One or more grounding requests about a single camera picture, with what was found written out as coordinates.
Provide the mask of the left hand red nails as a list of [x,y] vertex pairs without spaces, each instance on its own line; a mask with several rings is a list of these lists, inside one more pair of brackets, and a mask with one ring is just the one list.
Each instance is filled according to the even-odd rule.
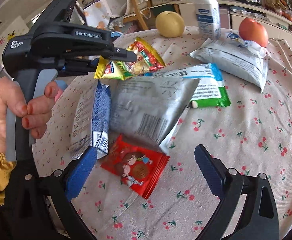
[[34,139],[43,137],[52,108],[62,95],[57,83],[50,82],[44,94],[27,102],[21,88],[7,77],[0,78],[0,152],[6,151],[6,113],[11,110],[22,119],[22,127],[30,131]]

